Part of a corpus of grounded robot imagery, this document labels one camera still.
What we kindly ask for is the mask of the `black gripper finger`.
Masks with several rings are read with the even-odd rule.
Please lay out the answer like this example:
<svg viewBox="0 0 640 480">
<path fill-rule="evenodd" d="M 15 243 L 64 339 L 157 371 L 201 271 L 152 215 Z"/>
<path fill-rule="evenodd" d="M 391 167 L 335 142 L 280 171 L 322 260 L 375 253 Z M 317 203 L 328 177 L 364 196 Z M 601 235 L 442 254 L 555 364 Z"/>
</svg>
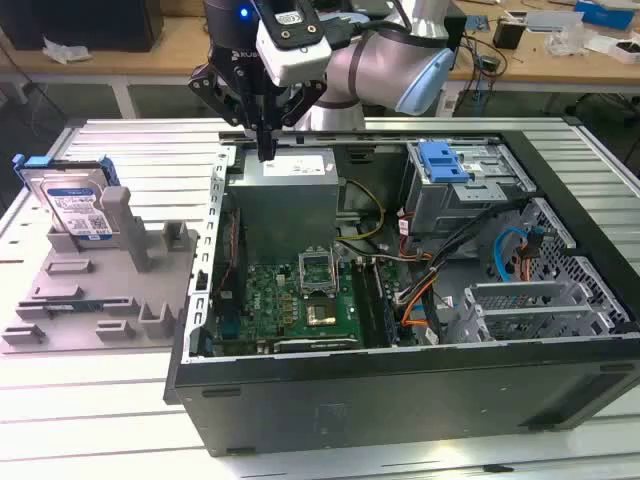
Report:
<svg viewBox="0 0 640 480">
<path fill-rule="evenodd" d="M 260 161 L 269 159 L 269 131 L 265 127 L 257 96 L 251 89 L 245 68 L 231 68 L 231 81 L 220 83 L 221 75 L 211 63 L 197 67 L 188 87 L 231 126 L 242 126 L 255 140 Z"/>
<path fill-rule="evenodd" d="M 276 132 L 283 127 L 294 126 L 325 93 L 325 80 L 303 82 L 298 88 L 277 87 L 268 89 L 268 159 L 273 160 L 277 149 Z"/>
</svg>

